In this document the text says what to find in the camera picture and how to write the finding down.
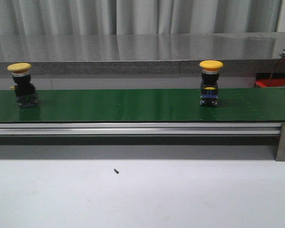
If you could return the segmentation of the yellow mushroom push button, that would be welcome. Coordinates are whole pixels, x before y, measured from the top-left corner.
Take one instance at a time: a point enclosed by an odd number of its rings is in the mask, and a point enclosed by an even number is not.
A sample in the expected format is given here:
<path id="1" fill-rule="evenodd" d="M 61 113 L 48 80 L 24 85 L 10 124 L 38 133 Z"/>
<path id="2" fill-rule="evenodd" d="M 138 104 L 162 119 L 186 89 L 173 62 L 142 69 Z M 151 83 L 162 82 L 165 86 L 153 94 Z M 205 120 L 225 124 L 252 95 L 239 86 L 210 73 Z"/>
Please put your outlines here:
<path id="1" fill-rule="evenodd" d="M 217 60 L 201 61 L 202 82 L 200 84 L 200 105 L 218 106 L 218 83 L 219 70 L 223 63 Z"/>
<path id="2" fill-rule="evenodd" d="M 15 63 L 7 67 L 7 70 L 12 72 L 16 101 L 21 108 L 36 106 L 38 103 L 36 88 L 31 83 L 30 68 L 29 63 Z"/>

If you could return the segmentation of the grey stone shelf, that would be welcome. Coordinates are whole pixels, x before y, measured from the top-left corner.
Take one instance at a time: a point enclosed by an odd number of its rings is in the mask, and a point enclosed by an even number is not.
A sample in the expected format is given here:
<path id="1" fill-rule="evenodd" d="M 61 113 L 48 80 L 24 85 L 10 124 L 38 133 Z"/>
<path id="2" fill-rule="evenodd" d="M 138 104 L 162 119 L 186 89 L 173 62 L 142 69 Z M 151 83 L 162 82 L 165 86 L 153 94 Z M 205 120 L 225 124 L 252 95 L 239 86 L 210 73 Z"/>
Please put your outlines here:
<path id="1" fill-rule="evenodd" d="M 0 36 L 0 75 L 18 62 L 35 75 L 191 74 L 203 60 L 221 61 L 224 73 L 285 73 L 284 48 L 285 32 L 10 35 Z"/>

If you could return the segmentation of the red plastic tray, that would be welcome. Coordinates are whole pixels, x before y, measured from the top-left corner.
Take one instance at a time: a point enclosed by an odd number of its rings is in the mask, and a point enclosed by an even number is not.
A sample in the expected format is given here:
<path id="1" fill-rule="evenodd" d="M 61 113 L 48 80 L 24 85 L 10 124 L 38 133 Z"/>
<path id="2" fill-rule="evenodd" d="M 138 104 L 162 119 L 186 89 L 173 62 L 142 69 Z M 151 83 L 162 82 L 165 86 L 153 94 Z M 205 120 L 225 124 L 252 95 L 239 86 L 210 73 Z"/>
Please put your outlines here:
<path id="1" fill-rule="evenodd" d="M 273 73 L 270 80 L 270 73 L 257 73 L 255 87 L 285 87 L 285 73 Z"/>

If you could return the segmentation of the green conveyor belt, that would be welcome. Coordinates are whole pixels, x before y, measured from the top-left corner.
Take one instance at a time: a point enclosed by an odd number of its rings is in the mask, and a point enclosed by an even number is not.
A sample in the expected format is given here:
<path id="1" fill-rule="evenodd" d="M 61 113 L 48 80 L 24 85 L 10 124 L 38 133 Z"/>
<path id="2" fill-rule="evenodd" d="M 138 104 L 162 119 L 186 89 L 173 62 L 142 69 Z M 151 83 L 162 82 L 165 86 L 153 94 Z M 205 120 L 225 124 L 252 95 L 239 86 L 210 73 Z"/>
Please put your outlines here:
<path id="1" fill-rule="evenodd" d="M 285 121 L 285 88 L 220 89 L 218 106 L 200 105 L 198 89 L 41 90 L 21 108 L 0 91 L 0 122 Z"/>

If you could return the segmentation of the white pleated curtain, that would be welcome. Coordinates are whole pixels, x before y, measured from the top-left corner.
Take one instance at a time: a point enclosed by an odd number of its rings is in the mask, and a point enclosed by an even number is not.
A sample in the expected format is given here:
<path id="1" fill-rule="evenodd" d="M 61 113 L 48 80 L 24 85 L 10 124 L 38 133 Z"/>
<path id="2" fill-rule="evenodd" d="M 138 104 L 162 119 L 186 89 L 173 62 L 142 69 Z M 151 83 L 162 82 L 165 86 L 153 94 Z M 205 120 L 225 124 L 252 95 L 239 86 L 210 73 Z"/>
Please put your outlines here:
<path id="1" fill-rule="evenodd" d="M 0 36 L 274 32 L 279 0 L 0 0 Z"/>

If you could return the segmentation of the aluminium conveyor side rail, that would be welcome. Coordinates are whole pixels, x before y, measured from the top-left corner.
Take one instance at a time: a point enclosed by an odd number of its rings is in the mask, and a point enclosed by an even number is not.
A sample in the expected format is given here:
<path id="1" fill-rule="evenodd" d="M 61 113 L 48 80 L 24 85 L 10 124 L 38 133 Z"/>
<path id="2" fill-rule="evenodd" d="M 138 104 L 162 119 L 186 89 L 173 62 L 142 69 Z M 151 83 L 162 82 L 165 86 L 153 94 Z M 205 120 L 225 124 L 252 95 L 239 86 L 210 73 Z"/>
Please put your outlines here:
<path id="1" fill-rule="evenodd" d="M 267 135 L 281 123 L 0 123 L 0 135 Z"/>

